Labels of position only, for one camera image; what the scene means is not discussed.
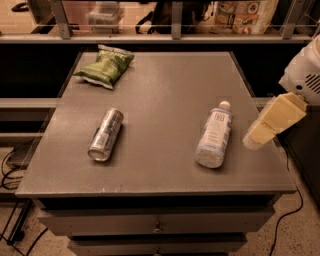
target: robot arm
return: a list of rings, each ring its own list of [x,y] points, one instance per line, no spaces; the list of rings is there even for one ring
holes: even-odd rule
[[[291,60],[279,84],[288,91],[271,99],[247,134],[244,145],[261,148],[306,115],[307,105],[320,105],[320,35]]]

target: floor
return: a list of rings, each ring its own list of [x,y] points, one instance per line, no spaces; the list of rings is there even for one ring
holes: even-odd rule
[[[12,148],[0,148],[0,160]],[[278,145],[279,153],[283,157],[283,161],[287,162],[284,149]],[[320,210],[316,205],[308,187],[304,183],[301,174],[297,170],[295,163],[289,158],[288,167],[290,174],[295,181],[297,188],[303,197],[303,208],[282,219],[278,227],[277,243],[274,249],[274,256],[311,256],[320,255]],[[0,193],[12,193],[0,188]],[[229,256],[264,256],[269,255],[271,246],[275,237],[275,228],[278,219],[288,212],[299,208],[301,204],[298,193],[283,195],[275,204],[275,214],[268,222],[255,233],[248,233],[248,242],[237,252],[229,253]],[[3,231],[6,222],[12,212],[14,203],[0,201],[0,232]],[[7,238],[14,225],[21,209],[19,205],[4,238]],[[0,242],[0,256],[18,256],[26,255],[26,252],[37,238],[37,236],[45,229],[38,219],[39,209],[33,207],[23,226],[25,233],[24,239],[16,242],[14,246],[20,250],[19,253],[13,247],[8,246],[4,239]],[[67,249],[68,238],[56,237],[50,231],[47,231],[34,246],[31,256],[75,256]]]

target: silver can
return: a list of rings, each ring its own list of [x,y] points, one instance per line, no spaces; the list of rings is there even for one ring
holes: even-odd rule
[[[123,114],[119,110],[115,108],[107,110],[88,150],[93,160],[104,162],[109,159],[122,121]]]

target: bottle cap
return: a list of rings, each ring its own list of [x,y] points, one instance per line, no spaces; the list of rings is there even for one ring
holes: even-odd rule
[[[221,101],[219,104],[219,108],[225,109],[225,110],[229,110],[231,109],[231,105],[228,101]]]

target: chip bag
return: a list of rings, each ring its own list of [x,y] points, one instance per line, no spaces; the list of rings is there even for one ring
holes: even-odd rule
[[[126,71],[130,62],[134,59],[134,54],[130,51],[104,45],[98,47],[99,52],[96,61],[80,68],[80,71],[73,75],[113,90],[113,85]]]

